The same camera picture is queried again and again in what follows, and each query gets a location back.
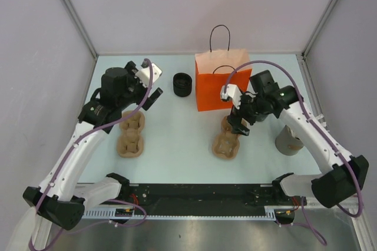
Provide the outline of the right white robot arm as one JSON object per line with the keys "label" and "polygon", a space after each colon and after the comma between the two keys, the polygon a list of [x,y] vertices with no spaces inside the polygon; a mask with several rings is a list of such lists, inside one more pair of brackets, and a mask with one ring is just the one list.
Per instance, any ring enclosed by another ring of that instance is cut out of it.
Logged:
{"label": "right white robot arm", "polygon": [[355,157],[342,147],[310,113],[302,96],[293,85],[283,88],[274,81],[270,71],[250,77],[255,96],[237,85],[226,83],[220,90],[223,101],[233,103],[227,121],[232,133],[249,135],[243,125],[253,125],[270,114],[288,126],[314,158],[320,174],[284,174],[276,179],[272,199],[286,204],[293,196],[314,197],[323,206],[332,208],[363,188],[369,163],[364,156]]}

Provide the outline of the orange paper bag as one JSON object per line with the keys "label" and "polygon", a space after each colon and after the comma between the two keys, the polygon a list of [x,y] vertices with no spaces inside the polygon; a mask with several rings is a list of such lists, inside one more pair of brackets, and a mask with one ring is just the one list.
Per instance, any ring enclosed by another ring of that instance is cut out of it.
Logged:
{"label": "orange paper bag", "polygon": [[244,48],[212,49],[195,55],[195,93],[197,110],[213,111],[232,107],[231,102],[220,98],[222,86],[229,75],[242,64],[249,62],[249,53]]}

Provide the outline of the stack of black lids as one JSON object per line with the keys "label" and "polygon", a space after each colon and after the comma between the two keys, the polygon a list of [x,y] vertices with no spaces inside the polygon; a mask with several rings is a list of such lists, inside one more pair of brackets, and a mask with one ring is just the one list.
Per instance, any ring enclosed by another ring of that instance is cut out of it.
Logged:
{"label": "stack of black lids", "polygon": [[190,75],[178,72],[173,76],[173,91],[178,97],[187,97],[192,91],[192,78]]}

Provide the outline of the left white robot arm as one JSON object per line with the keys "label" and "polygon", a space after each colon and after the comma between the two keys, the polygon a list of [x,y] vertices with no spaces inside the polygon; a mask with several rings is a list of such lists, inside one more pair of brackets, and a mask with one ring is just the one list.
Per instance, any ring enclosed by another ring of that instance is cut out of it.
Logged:
{"label": "left white robot arm", "polygon": [[143,61],[141,69],[130,61],[125,67],[105,71],[100,87],[83,106],[71,140],[56,165],[39,186],[28,186],[23,193],[38,216],[71,230],[87,210],[112,199],[119,204],[129,199],[128,179],[115,173],[83,191],[75,187],[97,146],[114,125],[125,120],[122,112],[132,104],[138,110],[148,110],[162,95],[161,88],[151,91],[161,75],[162,70],[149,59]]}

